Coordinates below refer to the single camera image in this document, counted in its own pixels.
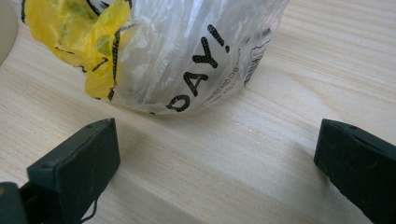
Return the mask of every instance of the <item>clear plastic bag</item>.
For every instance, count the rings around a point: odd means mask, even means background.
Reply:
[[[90,96],[168,114],[242,89],[289,0],[59,0],[33,7],[36,2],[25,1],[33,36],[63,61],[83,67]],[[50,19],[43,10],[52,10],[57,22],[39,25]],[[51,41],[39,36],[41,29],[51,30],[44,34]]]

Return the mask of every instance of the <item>white object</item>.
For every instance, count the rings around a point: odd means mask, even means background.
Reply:
[[[210,105],[242,89],[288,2],[132,1],[112,103],[169,114]]]
[[[8,56],[18,32],[18,19],[8,0],[0,0],[0,64]]]

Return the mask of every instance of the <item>black plastic object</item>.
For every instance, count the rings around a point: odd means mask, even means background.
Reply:
[[[14,223],[23,217],[27,223],[76,224],[105,190],[120,165],[114,119],[85,126],[50,153],[28,167],[30,181],[11,200],[21,207],[9,209],[10,199],[0,194],[0,223]]]
[[[14,183],[0,183],[0,223],[27,224],[18,187]]]
[[[355,126],[324,119],[315,164],[374,223],[396,223],[396,147]]]

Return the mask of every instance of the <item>wood grain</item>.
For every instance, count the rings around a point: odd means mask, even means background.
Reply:
[[[323,118],[396,144],[395,24],[391,0],[291,0],[245,90],[152,116],[87,96],[20,22],[0,67],[0,181],[22,185],[27,166],[114,117],[121,166],[87,223],[370,223],[313,155]]]

